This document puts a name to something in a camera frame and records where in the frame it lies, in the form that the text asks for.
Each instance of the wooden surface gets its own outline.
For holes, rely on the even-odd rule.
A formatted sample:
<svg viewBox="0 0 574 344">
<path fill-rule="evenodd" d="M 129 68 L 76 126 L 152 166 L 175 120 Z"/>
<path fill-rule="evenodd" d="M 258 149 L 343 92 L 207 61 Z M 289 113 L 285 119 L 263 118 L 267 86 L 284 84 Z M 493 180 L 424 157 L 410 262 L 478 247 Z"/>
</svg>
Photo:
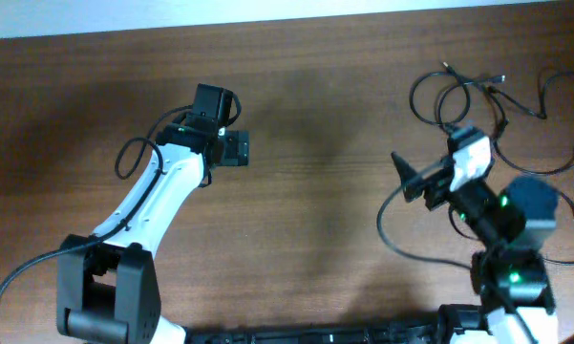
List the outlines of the wooden surface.
<svg viewBox="0 0 574 344">
<path fill-rule="evenodd" d="M 477 304 L 466 273 L 388 252 L 374 225 L 398 182 L 391 151 L 418 168 L 446 151 L 407 100 L 443 60 L 467 75 L 506 74 L 501 89 L 537 107 L 539 71 L 574 69 L 574 3 L 1 40 L 0 281 L 104 221 L 135 181 L 113 174 L 121 144 L 205 82 L 240 96 L 251 164 L 218 169 L 175 218 L 156 261 L 165 316 L 197 328 L 354 324 Z M 420 90 L 421 111 L 438 86 Z M 545 122 L 509 110 L 504 152 L 531 168 L 561 165 L 574 142 L 574 82 L 552 89 Z M 468 121 L 492 127 L 477 94 Z M 516 175 L 499 162 L 489 183 L 500 190 Z M 574 200 L 574 170 L 548 181 Z M 574 259 L 564 204 L 557 216 L 543 252 Z M 445 208 L 421 201 L 399 200 L 385 226 L 412 252 L 466 262 L 480 249 L 456 236 Z M 55 272 L 49 262 L 13 283 L 4 343 L 74 342 L 55 329 Z M 566 338 L 574 268 L 549 272 Z"/>
</svg>

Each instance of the white arm segment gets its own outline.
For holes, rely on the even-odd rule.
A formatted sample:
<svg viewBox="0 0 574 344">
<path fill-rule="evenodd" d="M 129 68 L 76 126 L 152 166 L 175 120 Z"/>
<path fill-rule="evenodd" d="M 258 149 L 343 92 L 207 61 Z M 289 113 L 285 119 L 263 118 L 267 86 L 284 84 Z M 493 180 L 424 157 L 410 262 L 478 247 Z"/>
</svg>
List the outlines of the white arm segment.
<svg viewBox="0 0 574 344">
<path fill-rule="evenodd" d="M 548 314 L 543 307 L 516 308 L 528 329 L 539 344 L 558 344 L 558 317 Z M 505 312 L 503 307 L 486 315 L 488 329 L 499 344 L 530 343 L 516 316 Z"/>
<path fill-rule="evenodd" d="M 142 207 L 128 223 L 128 229 L 121 230 L 105 242 L 117 247 L 128 247 L 132 243 L 139 243 L 142 248 L 153 254 L 153 259 L 172 219 L 187 196 L 200 185 L 203 179 L 202 154 L 191 153 L 189 147 L 171 143 L 160 146 L 159 150 L 163 155 L 164 174 L 159 177 Z M 154 151 L 149 165 L 136 185 L 117 210 L 94 229 L 94 234 L 99 236 L 115 228 L 134 207 L 153 180 L 158 165 L 158 156 Z"/>
<path fill-rule="evenodd" d="M 526 326 L 539 344 L 558 344 L 558 317 L 547 314 L 542 307 L 518 307 Z M 503 307 L 486 314 L 488 330 L 465 331 L 454 334 L 450 344 L 529 344 L 530 341 L 516 316 L 505 312 Z"/>
<path fill-rule="evenodd" d="M 455 161 L 455 176 L 450 183 L 450 192 L 454 192 L 467 182 L 486 173 L 492 161 L 490 139 L 487 136 L 466 147 L 457 150 L 452 159 Z"/>
<path fill-rule="evenodd" d="M 160 316 L 151 344 L 184 344 L 185 337 L 186 332 L 183 327 L 172 324 Z"/>
</svg>

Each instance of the wire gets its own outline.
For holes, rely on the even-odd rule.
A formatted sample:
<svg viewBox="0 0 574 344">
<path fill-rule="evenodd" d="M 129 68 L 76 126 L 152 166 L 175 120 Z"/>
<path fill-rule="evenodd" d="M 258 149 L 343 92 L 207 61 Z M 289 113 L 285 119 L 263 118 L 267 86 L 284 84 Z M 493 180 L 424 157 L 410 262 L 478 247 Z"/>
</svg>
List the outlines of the wire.
<svg viewBox="0 0 574 344">
<path fill-rule="evenodd" d="M 172 109 L 172 110 L 162 114 L 161 116 L 159 116 L 159 118 L 155 121 L 155 123 L 153 123 L 153 125 L 149 129 L 148 133 L 146 133 L 147 141 L 151 139 L 151 135 L 153 135 L 153 132 L 155 132 L 155 129 L 157 129 L 158 125 L 162 121 L 164 121 L 166 118 L 168 118 L 169 116 L 174 115 L 176 113 L 182 112 L 182 114 L 180 114 L 178 116 L 178 119 L 175 119 L 175 121 L 177 120 L 178 122 L 181 122 L 184 120 L 184 115 L 188 111 L 190 111 L 192 108 L 193 108 L 192 105 L 181 106 L 179 108 Z M 127 173 L 125 173 L 125 175 L 122 175 L 117 168 L 117 165 L 120 163 L 120 158 L 122 158 L 122 157 L 117 158 L 117 161 L 115 162 L 115 173 L 117 174 L 117 177 L 119 179 L 126 180 L 126 179 L 130 178 L 132 176 L 132 174 L 134 174 L 134 172 L 138 168 L 138 165 L 140 164 L 140 161 L 142 160 L 142 156 L 144 155 L 144 150 L 146 149 L 146 145 L 148 144 L 147 141 L 144 141 L 142 143 L 142 146 L 140 147 L 140 152 L 138 153 L 138 157 L 136 158 L 136 161 L 132 165 L 132 168 L 130 168 L 129 171 L 127 171 Z"/>
<path fill-rule="evenodd" d="M 238 119 L 240 114 L 242 113 L 242 104 L 240 104 L 240 100 L 238 99 L 238 96 L 236 94 L 233 94 L 233 102 L 236 103 L 236 116 L 230 118 L 227 121 L 226 126 L 230 126 L 231 124 L 233 124 L 236 121 L 236 119 Z"/>
<path fill-rule="evenodd" d="M 389 239 L 388 234 L 386 233 L 386 231 L 382 227 L 382 217 L 384 215 L 384 211 L 389 206 L 389 204 L 393 201 L 394 197 L 396 197 L 396 195 L 399 194 L 399 192 L 403 191 L 403 189 L 405 187 L 407 187 L 409 184 L 411 184 L 412 182 L 414 182 L 415 180 L 417 180 L 419 178 L 422 178 L 423 175 L 427 174 L 431 170 L 443 166 L 444 163 L 445 163 L 445 158 L 442 158 L 441 160 L 433 163 L 429 167 L 426 167 L 425 169 L 423 169 L 420 173 L 418 173 L 413 178 L 410 178 L 409 180 L 407 180 L 406 182 L 401 184 L 398 188 L 396 188 L 391 193 L 391 195 L 386 199 L 386 201 L 384 201 L 382 206 L 380 206 L 380 210 L 378 211 L 378 215 L 376 218 L 376 226 L 377 226 L 378 234 L 380 235 L 380 238 L 382 239 L 382 241 L 384 242 L 384 244 L 388 248 L 390 248 L 393 252 L 399 254 L 402 257 L 405 257 L 408 259 L 413 259 L 413 260 L 420 261 L 420 262 L 425 262 L 425 263 L 445 264 L 445 265 L 449 265 L 449 266 L 453 266 L 453 267 L 457 267 L 457 268 L 471 270 L 470 266 L 463 264 L 463 263 L 460 263 L 460 262 L 453 261 L 453 260 L 419 256 L 419 255 L 415 255 L 415 254 L 411 254 L 409 252 L 406 252 L 406 251 L 402 250 L 401 248 L 399 248 L 395 243 L 393 243 L 391 241 L 391 239 Z"/>
<path fill-rule="evenodd" d="M 127 142 L 125 142 L 125 144 L 123 145 L 121 150 L 118 152 L 117 162 L 115 163 L 115 172 L 117 173 L 117 175 L 119 176 L 118 166 L 121 162 L 121 159 L 123 158 L 123 155 L 125 154 L 125 151 L 127 150 L 127 148 L 132 143 L 134 143 L 136 141 L 142 141 L 144 145 L 148 144 L 153 148 L 153 150 L 155 151 L 155 153 L 158 156 L 159 167 L 155 173 L 155 176 L 153 177 L 153 180 L 151 180 L 151 182 L 148 184 L 148 186 L 144 190 L 144 193 L 142 193 L 142 195 L 140 196 L 140 198 L 138 199 L 136 204 L 134 204 L 134 207 L 132 207 L 132 210 L 130 210 L 130 212 L 127 213 L 127 215 L 115 226 L 115 228 L 113 228 L 112 230 L 110 230 L 106 234 L 103 234 L 99 237 L 93 238 L 93 240 L 90 241 L 89 243 L 86 243 L 86 244 L 83 244 L 80 246 L 76 246 L 76 247 L 61 248 L 61 249 L 57 249 L 57 250 L 53 250 L 51 252 L 41 254 L 39 256 L 36 256 L 35 258 L 32 258 L 31 260 L 27 261 L 26 263 L 22 264 L 17 269 L 13 270 L 9 274 L 9 276 L 7 276 L 7 278 L 5 278 L 4 281 L 0 284 L 0 300 L 2 299 L 2 294 L 9 287 L 9 285 L 12 283 L 12 281 L 15 278 L 17 278 L 20 274 L 22 274 L 25 270 L 27 270 L 27 269 L 29 269 L 29 268 L 31 268 L 31 267 L 39 264 L 39 263 L 42 263 L 46 260 L 58 257 L 60 255 L 80 251 L 80 250 L 87 249 L 90 247 L 94 247 L 94 246 L 104 242 L 105 240 L 112 238 L 117 233 L 119 233 L 122 229 L 127 227 L 127 224 L 132 220 L 132 218 L 134 218 L 134 216 L 136 215 L 136 213 L 138 212 L 140 207 L 144 204 L 144 201 L 146 201 L 149 194 L 153 190 L 153 187 L 155 187 L 155 184 L 157 184 L 159 177 L 163 173 L 163 156 L 162 156 L 159 148 L 151 140 L 149 140 L 149 138 L 133 138 L 133 139 L 130 139 Z"/>
<path fill-rule="evenodd" d="M 471 107 L 471 96 L 468 90 L 469 86 L 474 86 L 476 87 L 479 91 L 481 91 L 485 96 L 487 96 L 493 104 L 497 105 L 497 107 L 499 108 L 500 111 L 500 121 L 497 123 L 497 127 L 495 129 L 495 135 L 492 137 L 493 139 L 493 148 L 497 154 L 497 156 L 504 161 L 507 165 L 509 165 L 510 167 L 522 172 L 522 173 L 526 173 L 526 174 L 530 174 L 530 175 L 535 175 L 535 176 L 553 176 L 553 175 L 557 175 L 559 173 L 563 173 L 566 172 L 572 168 L 574 168 L 574 150 L 573 150 L 573 154 L 571 156 L 571 159 L 569 161 L 567 161 L 563 166 L 560 166 L 558 168 L 552 169 L 552 170 L 547 170 L 547 171 L 536 171 L 536 170 L 530 170 L 521 166 L 518 166 L 517 164 L 513 163 L 511 160 L 509 160 L 504 154 L 503 152 L 500 150 L 500 146 L 499 146 L 499 141 L 502 137 L 502 134 L 505 130 L 505 127 L 507 126 L 507 124 L 509 123 L 506 115 L 505 115 L 505 110 L 504 108 L 501 106 L 499 100 L 497 99 L 497 97 L 495 95 L 499 95 L 504 97 L 507 101 L 511 102 L 512 104 L 516 105 L 516 107 L 518 107 L 520 110 L 522 110 L 526 115 L 534 117 L 534 118 L 539 118 L 539 119 L 547 119 L 547 112 L 546 112 L 546 106 L 545 106 L 545 97 L 547 95 L 547 88 L 548 86 L 557 78 L 559 77 L 564 77 L 564 76 L 574 76 L 574 72 L 572 71 L 567 71 L 567 72 L 558 72 L 556 74 L 554 74 L 553 76 L 549 77 L 545 83 L 543 84 L 540 93 L 539 93 L 539 98 L 540 98 L 540 108 L 541 110 L 539 112 L 536 112 L 534 110 L 531 110 L 528 107 L 523 106 L 522 104 L 520 104 L 519 102 L 517 102 L 515 99 L 513 99 L 512 97 L 510 97 L 509 95 L 507 95 L 505 92 L 497 89 L 495 86 L 486 86 L 487 83 L 502 83 L 505 80 L 505 76 L 504 75 L 496 75 L 496 76 L 491 76 L 488 78 L 478 78 L 478 79 L 474 79 L 474 78 L 470 78 L 464 75 L 460 75 L 459 73 L 457 73 L 454 68 L 452 68 L 450 65 L 448 65 L 447 63 L 444 62 L 444 67 L 446 69 L 445 72 L 432 72 L 432 73 L 428 73 L 426 75 L 421 76 L 420 78 L 418 78 L 414 84 L 412 85 L 411 89 L 410 89 L 410 109 L 412 110 L 412 112 L 414 113 L 414 115 L 421 120 L 424 123 L 427 124 L 431 124 L 434 126 L 438 126 L 439 128 L 441 128 L 444 132 L 446 133 L 450 133 L 446 127 L 450 127 L 451 125 L 457 124 L 461 121 L 463 121 L 465 119 L 465 117 L 469 114 L 469 110 Z M 420 85 L 420 83 L 426 79 L 428 79 L 429 77 L 432 76 L 439 76 L 439 75 L 446 75 L 446 76 L 451 76 L 453 77 L 457 83 L 454 85 L 449 86 L 448 88 L 446 88 L 444 91 L 440 92 L 439 96 L 438 96 L 438 103 L 437 106 L 435 108 L 435 117 L 436 120 L 430 120 L 427 118 L 424 118 L 423 116 L 421 116 L 418 111 L 415 108 L 415 103 L 414 103 L 414 96 L 415 96 L 415 91 L 418 88 L 418 86 Z M 462 89 L 465 95 L 465 106 L 462 110 L 462 112 L 460 113 L 460 115 L 458 115 L 458 117 L 454 120 L 451 121 L 447 121 L 444 122 L 441 119 L 441 109 L 442 106 L 444 104 L 444 100 L 446 99 L 446 97 L 453 92 L 455 89 Z"/>
<path fill-rule="evenodd" d="M 574 261 L 561 261 L 549 258 L 543 258 L 546 263 L 554 264 L 561 267 L 574 267 Z"/>
</svg>

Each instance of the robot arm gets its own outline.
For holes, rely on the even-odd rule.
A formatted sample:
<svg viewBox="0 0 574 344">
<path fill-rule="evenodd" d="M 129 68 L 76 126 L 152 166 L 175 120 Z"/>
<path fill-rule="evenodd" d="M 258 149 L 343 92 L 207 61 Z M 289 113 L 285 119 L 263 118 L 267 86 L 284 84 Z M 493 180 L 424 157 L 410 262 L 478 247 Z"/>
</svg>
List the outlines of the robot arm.
<svg viewBox="0 0 574 344">
<path fill-rule="evenodd" d="M 491 165 L 490 141 L 479 129 L 457 129 L 448 139 L 452 163 L 426 179 L 393 153 L 406 201 L 422 196 L 429 210 L 449 203 L 486 250 L 471 271 L 481 308 L 445 305 L 439 310 L 441 343 L 558 343 L 556 305 L 542 244 L 556 228 L 558 195 L 551 186 L 519 177 L 496 195 L 484 181 Z"/>
<path fill-rule="evenodd" d="M 156 145 L 163 170 L 127 226 L 96 247 L 59 258 L 57 329 L 61 334 L 95 343 L 184 343 L 184 328 L 160 315 L 153 260 L 187 196 L 204 178 L 211 183 L 212 168 L 248 164 L 248 134 L 224 130 L 235 120 L 229 118 L 232 98 L 239 115 L 240 104 L 230 91 L 199 85 L 192 111 L 158 133 Z M 94 236 L 102 236 L 126 220 L 157 175 L 158 166 L 159 155 L 154 151 L 142 176 L 94 230 Z M 71 235 L 62 247 L 90 240 Z M 117 275 L 115 286 L 95 280 L 94 276 L 107 272 Z"/>
</svg>

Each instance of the white wall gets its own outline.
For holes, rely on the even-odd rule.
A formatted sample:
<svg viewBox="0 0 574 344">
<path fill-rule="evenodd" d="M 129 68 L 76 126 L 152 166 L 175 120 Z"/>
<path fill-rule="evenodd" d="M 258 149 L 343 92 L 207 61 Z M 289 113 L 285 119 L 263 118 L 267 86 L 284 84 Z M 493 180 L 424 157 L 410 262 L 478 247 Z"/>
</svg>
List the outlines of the white wall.
<svg viewBox="0 0 574 344">
<path fill-rule="evenodd" d="M 540 0 L 0 0 L 0 38 Z"/>
</svg>

